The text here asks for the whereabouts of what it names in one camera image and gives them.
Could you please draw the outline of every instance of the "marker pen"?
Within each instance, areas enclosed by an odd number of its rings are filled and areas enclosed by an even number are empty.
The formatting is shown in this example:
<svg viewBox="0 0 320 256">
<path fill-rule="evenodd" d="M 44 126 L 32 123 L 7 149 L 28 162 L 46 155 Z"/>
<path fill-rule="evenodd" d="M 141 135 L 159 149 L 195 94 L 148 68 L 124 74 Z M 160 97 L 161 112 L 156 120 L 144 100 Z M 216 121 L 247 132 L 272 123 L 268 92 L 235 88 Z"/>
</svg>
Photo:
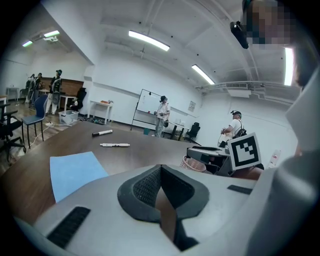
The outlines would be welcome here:
<svg viewBox="0 0 320 256">
<path fill-rule="evenodd" d="M 130 144 L 114 144 L 114 143 L 102 143 L 100 146 L 105 147 L 105 148 L 111 148 L 111 147 L 129 147 Z"/>
<path fill-rule="evenodd" d="M 110 134 L 112 132 L 113 132 L 112 130 L 100 131 L 100 132 L 97 132 L 97 133 L 92 133 L 92 137 L 97 137 L 97 136 L 104 135 L 104 134 Z"/>
</svg>

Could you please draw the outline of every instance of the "black rubber pad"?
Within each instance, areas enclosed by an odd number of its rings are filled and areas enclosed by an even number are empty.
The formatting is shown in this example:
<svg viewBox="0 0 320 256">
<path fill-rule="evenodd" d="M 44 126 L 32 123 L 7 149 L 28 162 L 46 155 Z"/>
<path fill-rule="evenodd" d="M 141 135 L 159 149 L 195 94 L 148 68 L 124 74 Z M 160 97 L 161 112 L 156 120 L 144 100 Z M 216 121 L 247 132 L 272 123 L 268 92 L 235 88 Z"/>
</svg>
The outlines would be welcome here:
<svg viewBox="0 0 320 256">
<path fill-rule="evenodd" d="M 47 236 L 48 240 L 64 249 L 84 222 L 90 211 L 90 209 L 85 207 L 75 207 Z"/>
<path fill-rule="evenodd" d="M 242 186 L 236 186 L 236 185 L 230 185 L 228 187 L 228 190 L 233 190 L 242 194 L 250 195 L 252 192 L 251 188 L 242 187 Z"/>
</svg>

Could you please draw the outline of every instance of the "blue paper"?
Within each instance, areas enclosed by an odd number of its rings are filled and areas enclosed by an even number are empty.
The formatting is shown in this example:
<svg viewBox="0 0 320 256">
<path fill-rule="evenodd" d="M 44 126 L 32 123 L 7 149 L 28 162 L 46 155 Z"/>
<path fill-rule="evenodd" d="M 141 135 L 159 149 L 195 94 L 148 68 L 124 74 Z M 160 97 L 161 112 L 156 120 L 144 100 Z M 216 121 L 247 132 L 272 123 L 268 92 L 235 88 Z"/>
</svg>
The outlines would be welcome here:
<svg viewBox="0 0 320 256">
<path fill-rule="evenodd" d="M 82 186 L 108 174 L 92 152 L 50 157 L 50 176 L 58 203 Z"/>
</svg>

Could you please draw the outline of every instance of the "fluorescent light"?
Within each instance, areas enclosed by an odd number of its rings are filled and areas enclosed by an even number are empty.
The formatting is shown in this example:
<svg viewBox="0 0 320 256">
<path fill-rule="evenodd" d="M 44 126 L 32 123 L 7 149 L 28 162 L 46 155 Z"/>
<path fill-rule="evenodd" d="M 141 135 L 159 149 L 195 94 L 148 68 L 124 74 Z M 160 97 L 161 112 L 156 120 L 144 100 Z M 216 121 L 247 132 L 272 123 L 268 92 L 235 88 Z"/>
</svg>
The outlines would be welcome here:
<svg viewBox="0 0 320 256">
<path fill-rule="evenodd" d="M 59 35 L 59 34 L 60 34 L 59 31 L 56 30 L 56 31 L 52 31 L 52 32 L 46 33 L 46 34 L 44 34 L 44 36 L 46 38 L 49 38 L 49 37 L 52 37 L 52 36 L 55 36 L 55 35 Z"/>
<path fill-rule="evenodd" d="M 162 42 L 159 42 L 149 36 L 146 36 L 144 34 L 140 34 L 140 33 L 137 33 L 137 32 L 134 32 L 132 30 L 129 31 L 129 37 L 132 37 L 132 38 L 137 38 L 137 39 L 140 39 L 142 41 L 145 41 L 149 44 L 152 44 L 154 46 L 157 46 L 159 48 L 161 48 L 162 50 L 165 50 L 166 52 L 170 49 L 170 46 L 162 43 Z"/>
<path fill-rule="evenodd" d="M 294 76 L 294 51 L 291 48 L 285 48 L 285 86 L 291 86 Z"/>
<path fill-rule="evenodd" d="M 23 46 L 23 47 L 26 47 L 26 46 L 31 45 L 31 44 L 32 44 L 32 42 L 31 42 L 31 41 L 28 41 L 28 42 L 25 42 L 22 46 Z"/>
<path fill-rule="evenodd" d="M 214 85 L 215 83 L 203 72 L 197 65 L 193 65 L 192 68 L 197 71 L 210 85 Z"/>
</svg>

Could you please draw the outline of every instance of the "cap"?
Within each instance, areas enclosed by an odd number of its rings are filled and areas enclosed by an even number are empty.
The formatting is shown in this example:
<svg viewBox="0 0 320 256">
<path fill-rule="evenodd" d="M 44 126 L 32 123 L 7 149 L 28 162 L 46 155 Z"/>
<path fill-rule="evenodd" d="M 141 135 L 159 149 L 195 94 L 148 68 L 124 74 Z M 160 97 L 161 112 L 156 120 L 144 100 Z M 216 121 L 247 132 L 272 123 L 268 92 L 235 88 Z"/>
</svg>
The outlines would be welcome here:
<svg viewBox="0 0 320 256">
<path fill-rule="evenodd" d="M 235 111 L 235 110 L 232 111 L 231 114 L 232 114 L 232 115 L 238 115 L 238 114 L 239 114 L 239 115 L 242 115 L 240 111 Z"/>
<path fill-rule="evenodd" d="M 160 100 L 160 102 L 164 102 L 164 100 L 166 99 L 167 97 L 166 96 L 161 96 L 161 100 Z"/>
</svg>

